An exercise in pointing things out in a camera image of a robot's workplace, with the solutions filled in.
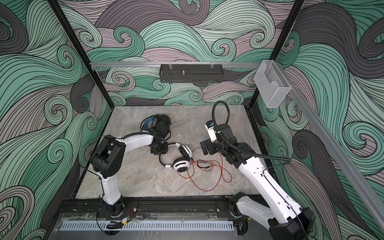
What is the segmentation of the white black headphones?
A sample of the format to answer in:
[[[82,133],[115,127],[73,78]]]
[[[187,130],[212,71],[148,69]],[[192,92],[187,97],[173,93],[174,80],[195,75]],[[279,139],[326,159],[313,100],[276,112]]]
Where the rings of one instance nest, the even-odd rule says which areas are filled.
[[[193,151],[187,145],[182,145],[180,143],[168,144],[168,149],[172,147],[177,148],[180,154],[182,155],[182,157],[175,159],[172,164],[165,164],[162,161],[163,154],[160,154],[159,155],[160,164],[165,169],[175,170],[177,173],[186,172],[191,165],[191,161],[193,158]]]

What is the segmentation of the black blue headphones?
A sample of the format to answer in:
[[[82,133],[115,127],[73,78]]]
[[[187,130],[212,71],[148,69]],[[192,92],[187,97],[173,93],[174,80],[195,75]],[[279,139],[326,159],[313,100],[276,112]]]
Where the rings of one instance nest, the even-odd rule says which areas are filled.
[[[142,121],[141,131],[147,131],[167,141],[171,138],[171,124],[171,119],[167,115],[155,114]]]

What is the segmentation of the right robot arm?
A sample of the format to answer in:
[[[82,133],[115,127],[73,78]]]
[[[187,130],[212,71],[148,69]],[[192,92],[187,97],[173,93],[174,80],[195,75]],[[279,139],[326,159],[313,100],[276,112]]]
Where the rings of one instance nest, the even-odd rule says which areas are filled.
[[[201,142],[204,155],[221,154],[251,181],[267,203],[252,200],[244,193],[231,198],[231,213],[247,216],[269,230],[274,240],[307,240],[315,222],[309,208],[303,208],[291,198],[262,164],[263,156],[247,143],[239,143],[228,124],[208,121],[205,128],[209,139]]]

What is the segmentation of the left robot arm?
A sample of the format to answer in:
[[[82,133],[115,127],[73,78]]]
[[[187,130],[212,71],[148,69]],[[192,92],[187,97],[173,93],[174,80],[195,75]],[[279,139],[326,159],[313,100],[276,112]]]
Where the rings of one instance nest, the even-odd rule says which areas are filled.
[[[118,138],[106,135],[91,155],[90,164],[101,181],[103,208],[112,218],[120,217],[124,208],[117,177],[124,155],[143,146],[151,147],[154,155],[168,150],[168,142],[161,136],[144,131]]]

